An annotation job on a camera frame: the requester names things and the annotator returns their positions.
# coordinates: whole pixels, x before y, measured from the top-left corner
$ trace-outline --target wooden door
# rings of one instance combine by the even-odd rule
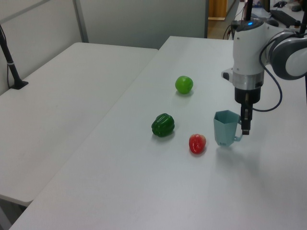
[[[226,11],[227,0],[209,0],[209,17],[224,19]]]

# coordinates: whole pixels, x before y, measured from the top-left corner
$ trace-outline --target green bell pepper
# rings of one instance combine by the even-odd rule
[[[160,114],[152,124],[153,134],[158,137],[165,137],[171,134],[174,128],[174,119],[168,114]]]

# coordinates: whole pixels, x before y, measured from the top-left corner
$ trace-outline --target black cable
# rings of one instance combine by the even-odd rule
[[[4,40],[6,42],[6,36],[5,36],[5,33],[4,33],[3,29],[2,29],[1,24],[0,24],[0,31],[3,34]],[[10,87],[10,84],[9,84],[9,64],[6,64],[6,65],[7,65],[7,68],[6,68],[6,81],[8,83],[8,87],[10,89],[11,87]]]
[[[244,10],[244,8],[246,7],[247,2],[245,2],[244,7],[242,8],[242,10],[235,16],[235,18]]]
[[[7,65],[7,68],[6,68],[6,71],[7,71],[6,81],[8,82],[8,87],[10,89],[11,87],[10,87],[10,84],[9,84],[9,64],[6,64],[6,65]]]
[[[290,36],[287,36],[285,39],[288,39],[288,38],[294,37],[294,36],[296,36],[296,35],[295,35],[295,34],[292,34],[292,35],[290,35]],[[271,40],[268,44],[266,44],[266,45],[264,46],[264,48],[261,50],[261,52],[260,52],[260,54],[259,54],[259,62],[260,62],[260,64],[261,64],[261,66],[264,68],[264,70],[267,71],[267,73],[270,75],[270,77],[271,77],[271,78],[273,79],[273,81],[276,83],[276,85],[277,85],[277,87],[278,87],[278,90],[279,90],[279,94],[280,94],[279,102],[277,103],[276,106],[274,106],[274,107],[271,108],[271,109],[261,110],[261,109],[255,109],[255,108],[251,107],[251,106],[248,104],[248,101],[245,101],[245,105],[247,106],[248,109],[252,109],[252,110],[257,111],[257,112],[269,112],[269,111],[272,111],[272,110],[276,109],[276,108],[281,104],[281,102],[282,102],[282,100],[283,100],[283,91],[282,91],[282,89],[281,89],[281,87],[280,87],[278,81],[277,81],[276,78],[270,73],[270,71],[264,66],[264,64],[263,64],[263,62],[262,62],[262,60],[261,60],[261,56],[262,56],[263,52],[265,51],[265,49],[266,49],[271,43],[275,42],[277,39],[278,39],[278,37],[274,38],[273,40]]]
[[[6,42],[6,36],[5,36],[5,33],[4,33],[3,29],[2,29],[1,24],[0,24],[0,30],[1,30],[1,33],[3,34],[4,40],[5,40],[5,42]]]
[[[224,36],[223,36],[223,40],[224,40],[225,34],[226,34],[226,32],[227,32],[227,30],[228,30],[228,28],[229,28],[230,26],[231,26],[231,25],[227,26],[227,28],[226,28],[226,30],[225,30],[225,33],[224,33]]]

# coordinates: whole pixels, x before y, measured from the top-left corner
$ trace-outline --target black stand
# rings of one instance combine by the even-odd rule
[[[248,0],[246,7],[245,21],[250,21],[252,9],[253,9],[253,0]]]
[[[5,39],[5,36],[3,34],[3,31],[2,31],[2,28],[0,28],[0,45],[1,45],[1,48],[2,48],[2,51],[4,53],[4,56],[5,56],[5,59],[10,67],[10,70],[11,70],[11,73],[13,75],[13,78],[14,78],[14,85],[11,87],[12,89],[16,89],[16,90],[19,90],[21,89],[23,86],[27,85],[28,82],[26,81],[22,81],[18,75],[18,72],[17,72],[17,69],[15,67],[15,64],[13,62],[13,59],[11,57],[11,53],[9,51],[9,48],[7,46],[7,43],[6,43],[6,39]]]

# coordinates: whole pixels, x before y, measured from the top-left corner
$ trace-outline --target white wall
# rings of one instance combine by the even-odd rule
[[[1,11],[5,12],[4,7],[5,5],[1,5]],[[12,5],[8,5],[11,12],[19,11],[21,8],[19,5],[16,7],[16,9],[12,9]],[[1,26],[21,79],[27,77],[73,43],[81,42],[72,0],[49,0],[5,21]],[[8,89],[6,69],[6,59],[1,50],[0,94]]]
[[[159,49],[172,36],[204,37],[208,0],[79,0],[90,43]]]

